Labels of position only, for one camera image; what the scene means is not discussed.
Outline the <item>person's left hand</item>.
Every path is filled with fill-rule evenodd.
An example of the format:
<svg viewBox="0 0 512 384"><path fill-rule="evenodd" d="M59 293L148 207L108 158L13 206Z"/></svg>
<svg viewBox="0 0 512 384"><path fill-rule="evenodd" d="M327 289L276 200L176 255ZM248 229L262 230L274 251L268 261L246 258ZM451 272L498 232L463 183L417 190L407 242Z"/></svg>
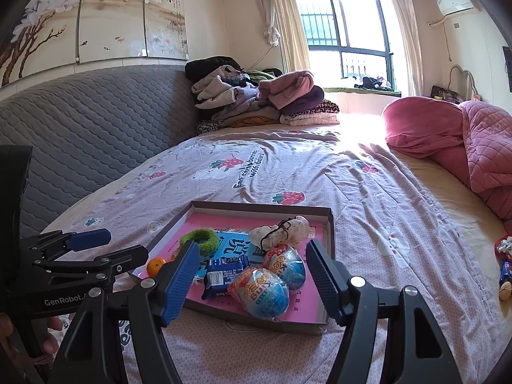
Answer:
<svg viewBox="0 0 512 384"><path fill-rule="evenodd" d="M11 319L5 314L1 314L1 344L9 359L17 368L22 368L27 365L45 365L49 364L54 359L54 354L59 348L59 343L49 331L43 334L40 345L44 352L42 356L30 358L16 348L14 348L9 337L14 333L14 326Z"/></svg>

